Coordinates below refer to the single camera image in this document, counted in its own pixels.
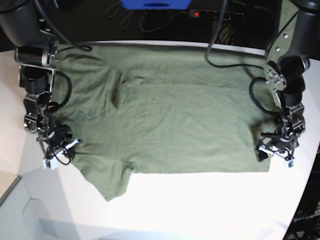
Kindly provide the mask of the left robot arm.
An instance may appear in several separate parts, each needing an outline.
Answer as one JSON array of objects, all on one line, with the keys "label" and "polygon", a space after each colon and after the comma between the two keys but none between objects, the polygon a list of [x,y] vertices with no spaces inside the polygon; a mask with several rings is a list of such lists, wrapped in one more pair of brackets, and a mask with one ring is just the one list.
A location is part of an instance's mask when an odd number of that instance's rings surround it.
[{"label": "left robot arm", "polygon": [[[278,14],[276,31],[265,50],[263,77],[254,78],[249,96],[265,114],[274,118],[276,130],[261,133],[254,144],[259,162],[269,155],[278,155],[291,164],[298,138],[305,131],[302,93],[305,90],[303,73],[310,68],[310,55],[320,35],[320,2],[318,0],[283,0]],[[278,111],[262,107],[254,96],[256,83],[269,89]]]}]

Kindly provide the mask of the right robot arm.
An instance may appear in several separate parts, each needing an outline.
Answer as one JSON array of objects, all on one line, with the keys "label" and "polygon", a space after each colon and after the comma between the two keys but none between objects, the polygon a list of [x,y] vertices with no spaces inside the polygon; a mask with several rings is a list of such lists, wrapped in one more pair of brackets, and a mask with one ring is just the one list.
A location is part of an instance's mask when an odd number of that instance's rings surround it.
[{"label": "right robot arm", "polygon": [[56,168],[59,156],[69,161],[75,157],[74,147],[82,141],[73,137],[68,125],[56,125],[52,115],[63,108],[72,94],[71,79],[56,69],[59,38],[69,49],[85,52],[88,45],[71,42],[57,28],[38,0],[2,0],[0,26],[15,45],[14,60],[19,64],[19,86],[26,95],[24,128],[37,134],[43,152],[44,168]]}]

